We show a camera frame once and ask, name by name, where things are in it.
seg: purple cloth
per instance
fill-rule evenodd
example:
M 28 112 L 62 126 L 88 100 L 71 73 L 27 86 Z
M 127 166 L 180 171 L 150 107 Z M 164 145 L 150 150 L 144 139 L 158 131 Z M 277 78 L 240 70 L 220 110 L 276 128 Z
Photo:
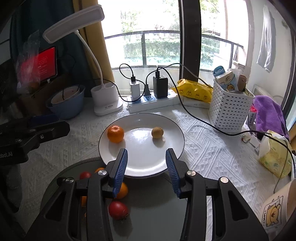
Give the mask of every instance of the purple cloth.
M 255 96 L 253 105 L 257 110 L 256 130 L 267 132 L 274 131 L 289 140 L 286 122 L 281 106 L 268 96 Z

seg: gray plate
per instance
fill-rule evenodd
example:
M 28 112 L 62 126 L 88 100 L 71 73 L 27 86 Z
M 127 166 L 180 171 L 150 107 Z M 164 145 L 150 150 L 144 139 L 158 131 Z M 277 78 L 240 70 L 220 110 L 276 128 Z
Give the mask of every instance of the gray plate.
M 57 190 L 58 177 L 78 179 L 81 172 L 94 172 L 102 166 L 104 164 L 100 158 L 92 158 L 78 162 L 60 172 L 46 189 L 41 208 Z M 186 200 L 178 199 L 174 194 L 167 173 L 147 179 L 125 178 L 124 182 L 128 186 L 129 193 L 120 201 L 128 206 L 130 215 L 124 221 L 116 221 L 109 217 L 114 241 L 180 240 Z M 85 218 L 82 219 L 81 226 L 82 240 L 87 240 Z

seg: bowl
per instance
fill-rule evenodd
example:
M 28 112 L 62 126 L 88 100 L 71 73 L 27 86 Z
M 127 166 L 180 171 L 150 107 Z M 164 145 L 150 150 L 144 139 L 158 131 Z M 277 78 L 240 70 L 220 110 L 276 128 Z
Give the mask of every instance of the bowl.
M 61 103 L 71 97 L 74 97 L 80 93 L 78 86 L 70 86 L 64 89 L 64 98 L 63 91 L 56 93 L 55 96 L 50 101 L 53 105 Z
M 57 104 L 52 104 L 52 99 L 57 95 L 54 94 L 46 101 L 46 107 L 62 120 L 68 120 L 75 117 L 81 112 L 83 108 L 85 86 L 80 85 L 79 90 L 80 93 Z

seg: yellow wipes package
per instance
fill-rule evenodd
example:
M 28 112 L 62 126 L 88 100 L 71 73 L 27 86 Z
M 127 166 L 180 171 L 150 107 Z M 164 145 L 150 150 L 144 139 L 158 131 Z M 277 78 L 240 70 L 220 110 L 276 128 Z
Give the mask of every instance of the yellow wipes package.
M 284 136 L 281 136 L 270 130 L 268 130 L 267 132 L 271 133 L 271 137 L 277 139 L 285 146 L 288 145 L 288 148 L 290 149 L 290 151 L 292 151 L 292 147 L 289 141 Z M 259 162 L 268 170 L 270 170 L 273 174 L 275 174 L 278 178 L 281 176 L 282 171 L 283 174 L 281 178 L 287 176 L 291 171 L 292 158 L 289 153 L 287 156 L 287 149 L 268 137 L 264 137 L 261 141 L 258 158 Z
M 177 86 L 180 95 L 210 103 L 213 89 L 195 81 L 181 79 Z

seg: basket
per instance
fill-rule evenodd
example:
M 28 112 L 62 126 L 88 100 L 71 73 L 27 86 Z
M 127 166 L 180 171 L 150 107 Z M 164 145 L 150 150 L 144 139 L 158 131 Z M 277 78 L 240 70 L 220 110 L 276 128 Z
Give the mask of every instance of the basket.
M 241 132 L 255 96 L 246 89 L 249 96 L 230 93 L 214 79 L 212 100 L 209 108 L 211 124 L 227 133 Z

